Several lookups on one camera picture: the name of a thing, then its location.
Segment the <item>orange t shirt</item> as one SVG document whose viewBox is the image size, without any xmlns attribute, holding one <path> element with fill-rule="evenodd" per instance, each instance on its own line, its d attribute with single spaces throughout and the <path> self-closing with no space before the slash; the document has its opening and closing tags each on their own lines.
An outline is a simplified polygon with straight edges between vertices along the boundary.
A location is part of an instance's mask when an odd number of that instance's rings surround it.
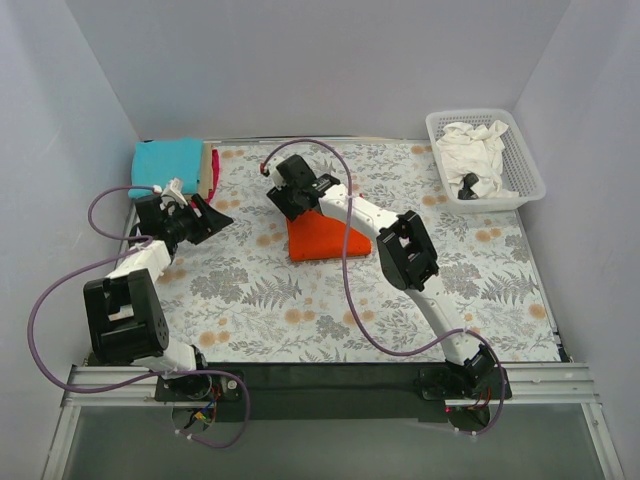
<svg viewBox="0 0 640 480">
<path fill-rule="evenodd" d="M 339 259 L 346 225 L 316 211 L 287 221 L 289 258 L 296 263 Z"/>
</svg>

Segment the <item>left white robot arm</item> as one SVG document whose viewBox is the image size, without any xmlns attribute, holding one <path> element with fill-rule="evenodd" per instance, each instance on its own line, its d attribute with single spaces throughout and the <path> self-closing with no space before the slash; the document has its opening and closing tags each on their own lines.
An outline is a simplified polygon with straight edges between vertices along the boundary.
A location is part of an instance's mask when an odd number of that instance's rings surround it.
<svg viewBox="0 0 640 480">
<path fill-rule="evenodd" d="M 134 365 L 159 373 L 165 385 L 193 400 L 208 396 L 215 380 L 200 350 L 170 337 L 155 285 L 180 243 L 198 245 L 233 224 L 198 194 L 189 202 L 151 194 L 134 201 L 140 235 L 129 255 L 106 277 L 83 289 L 93 354 L 106 365 Z"/>
</svg>

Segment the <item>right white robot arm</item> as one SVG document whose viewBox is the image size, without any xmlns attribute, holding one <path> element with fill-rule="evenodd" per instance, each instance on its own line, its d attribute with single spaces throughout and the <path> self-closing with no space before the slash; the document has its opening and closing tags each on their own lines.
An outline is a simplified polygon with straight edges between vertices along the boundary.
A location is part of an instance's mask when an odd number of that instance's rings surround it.
<svg viewBox="0 0 640 480">
<path fill-rule="evenodd" d="M 507 397 L 506 373 L 495 352 L 479 334 L 465 328 L 446 294 L 436 249 L 419 214 L 380 208 L 355 195 L 351 182 L 316 175 L 299 155 L 269 158 L 260 166 L 260 173 L 272 180 L 274 186 L 267 196 L 287 219 L 314 210 L 343 221 L 346 234 L 355 229 L 375 242 L 384 278 L 415 303 L 436 335 L 423 347 L 395 352 L 366 334 L 372 345 L 390 356 L 410 357 L 439 344 L 452 371 L 453 387 L 461 396 L 471 398 L 482 392 L 486 398 Z"/>
</svg>

